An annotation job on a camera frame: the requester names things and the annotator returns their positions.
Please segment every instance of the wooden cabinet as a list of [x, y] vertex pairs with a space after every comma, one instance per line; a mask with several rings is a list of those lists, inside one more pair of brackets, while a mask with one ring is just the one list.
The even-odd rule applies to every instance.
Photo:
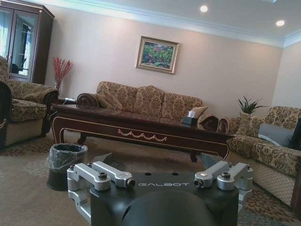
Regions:
[[10, 79], [44, 84], [53, 19], [43, 5], [0, 0], [0, 55]]

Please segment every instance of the picture frame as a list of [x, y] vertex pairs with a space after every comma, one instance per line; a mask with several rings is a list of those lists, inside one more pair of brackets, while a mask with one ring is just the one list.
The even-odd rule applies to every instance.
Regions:
[[136, 68], [175, 74], [180, 44], [142, 36]]

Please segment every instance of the bolt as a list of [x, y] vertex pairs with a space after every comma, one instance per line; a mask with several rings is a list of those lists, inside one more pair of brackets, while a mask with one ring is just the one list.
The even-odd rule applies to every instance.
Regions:
[[101, 180], [104, 180], [104, 179], [107, 178], [107, 174], [102, 172], [102, 173], [99, 173], [99, 174], [98, 174], [98, 177], [99, 177]]
[[133, 180], [133, 179], [129, 179], [129, 180], [127, 180], [127, 182], [126, 182], [126, 187], [127, 188], [133, 188], [134, 186], [135, 186], [135, 184], [136, 184], [136, 182], [135, 182], [135, 180]]
[[227, 173], [227, 172], [224, 172], [224, 173], [222, 173], [222, 177], [224, 179], [230, 179], [231, 175], [229, 173]]
[[201, 181], [201, 180], [194, 180], [194, 185], [196, 186], [196, 187], [201, 187], [201, 186], [203, 186], [203, 181]]

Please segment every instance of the logo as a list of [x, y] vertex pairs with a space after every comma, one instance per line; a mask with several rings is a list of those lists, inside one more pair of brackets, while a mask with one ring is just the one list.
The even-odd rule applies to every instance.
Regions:
[[141, 187], [149, 187], [149, 186], [154, 186], [154, 187], [180, 187], [184, 186], [187, 187], [189, 183], [163, 183], [163, 184], [157, 184], [157, 183], [139, 183], [138, 186]]

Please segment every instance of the coffee table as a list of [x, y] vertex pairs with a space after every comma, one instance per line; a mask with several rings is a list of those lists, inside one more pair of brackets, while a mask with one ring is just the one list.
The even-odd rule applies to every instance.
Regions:
[[87, 136], [114, 139], [141, 145], [150, 145], [180, 151], [190, 151], [196, 162], [196, 154], [207, 153], [226, 158], [229, 149], [226, 140], [232, 136], [198, 129], [154, 116], [115, 111], [87, 105], [53, 105], [57, 111], [52, 122], [55, 143], [64, 143], [64, 130], [79, 132], [79, 144]]

